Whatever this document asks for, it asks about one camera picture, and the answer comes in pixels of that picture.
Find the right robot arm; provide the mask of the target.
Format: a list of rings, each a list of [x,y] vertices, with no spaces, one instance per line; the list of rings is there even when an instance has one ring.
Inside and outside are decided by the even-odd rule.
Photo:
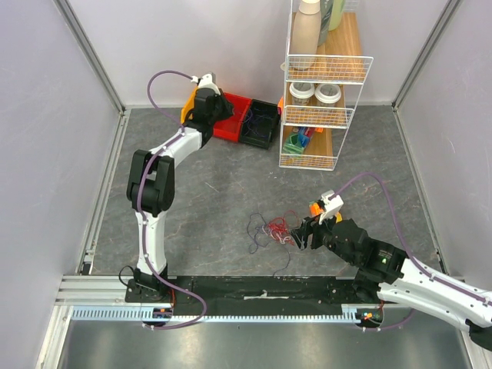
[[[466,332],[483,349],[491,349],[489,291],[412,261],[406,251],[371,238],[351,219],[305,218],[290,234],[299,248],[326,247],[356,267],[351,290],[358,301],[405,304]]]

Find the blue red packet on shelf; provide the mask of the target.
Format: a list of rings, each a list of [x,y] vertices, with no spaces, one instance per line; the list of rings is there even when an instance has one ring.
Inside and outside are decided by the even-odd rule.
[[[319,127],[300,127],[298,129],[299,139],[311,140],[315,133],[322,133],[323,128]]]

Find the grey-green bottle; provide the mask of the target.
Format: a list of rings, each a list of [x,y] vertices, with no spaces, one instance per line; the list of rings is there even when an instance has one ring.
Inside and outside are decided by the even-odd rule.
[[[334,0],[320,0],[321,27],[317,42],[318,46],[326,42],[333,6]]]

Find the yellow storage bin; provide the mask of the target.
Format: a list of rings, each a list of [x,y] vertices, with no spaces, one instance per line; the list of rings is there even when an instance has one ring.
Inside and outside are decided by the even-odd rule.
[[[194,110],[194,98],[196,96],[197,88],[195,88],[190,94],[184,107],[181,109],[180,115],[180,131],[183,131],[189,122],[193,121],[193,110]]]

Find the red storage bin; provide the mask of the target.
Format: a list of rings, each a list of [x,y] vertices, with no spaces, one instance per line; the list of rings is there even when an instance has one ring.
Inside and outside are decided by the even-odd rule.
[[[232,117],[219,121],[214,125],[213,136],[226,141],[238,142],[242,123],[251,107],[252,99],[229,93],[224,95],[233,104],[234,114]]]

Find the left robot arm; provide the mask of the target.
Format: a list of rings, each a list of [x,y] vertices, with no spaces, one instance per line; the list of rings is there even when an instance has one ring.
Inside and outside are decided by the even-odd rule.
[[[167,211],[175,198],[175,169],[203,148],[214,125],[233,115],[233,105],[220,88],[196,88],[184,123],[166,142],[132,157],[126,195],[138,220],[139,257],[128,293],[163,301],[170,289],[164,236]]]

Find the left paper cup with lid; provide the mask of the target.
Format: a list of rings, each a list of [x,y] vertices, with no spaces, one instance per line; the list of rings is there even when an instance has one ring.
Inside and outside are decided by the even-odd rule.
[[[289,86],[291,95],[291,104],[295,106],[310,106],[311,99],[315,92],[313,83],[310,82],[292,82]]]

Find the black storage bin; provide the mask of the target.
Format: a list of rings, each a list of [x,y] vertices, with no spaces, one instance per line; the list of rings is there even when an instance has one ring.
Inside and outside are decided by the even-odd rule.
[[[243,120],[239,141],[269,149],[277,134],[280,120],[281,115],[277,105],[253,99]]]

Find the beige bottle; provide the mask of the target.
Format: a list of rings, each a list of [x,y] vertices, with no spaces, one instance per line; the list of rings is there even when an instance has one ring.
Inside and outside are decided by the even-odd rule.
[[[318,36],[321,27],[321,6],[319,0],[301,1],[294,17],[289,61],[291,67],[303,71],[315,61]]]

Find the light green bottle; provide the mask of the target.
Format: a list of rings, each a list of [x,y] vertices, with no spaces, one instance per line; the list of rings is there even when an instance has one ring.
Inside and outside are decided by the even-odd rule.
[[[335,30],[341,23],[344,14],[345,0],[333,0],[331,17],[329,22],[329,31]]]

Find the orange green sponge pack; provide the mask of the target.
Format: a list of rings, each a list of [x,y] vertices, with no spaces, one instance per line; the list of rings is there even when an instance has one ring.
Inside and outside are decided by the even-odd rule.
[[[311,216],[314,217],[314,218],[316,218],[317,219],[317,222],[318,222],[318,218],[319,218],[319,214],[321,213],[321,209],[318,206],[317,201],[311,203],[310,206],[309,206],[309,208],[310,208]],[[340,221],[343,220],[340,211],[333,218],[335,218],[335,222],[336,223],[338,223],[338,222],[340,222]]]

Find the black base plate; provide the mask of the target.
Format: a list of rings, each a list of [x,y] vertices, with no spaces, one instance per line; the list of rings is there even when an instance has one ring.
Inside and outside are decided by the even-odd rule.
[[[352,278],[177,276],[171,283],[202,297],[208,317],[325,315],[343,304],[381,303],[375,294],[357,295]]]

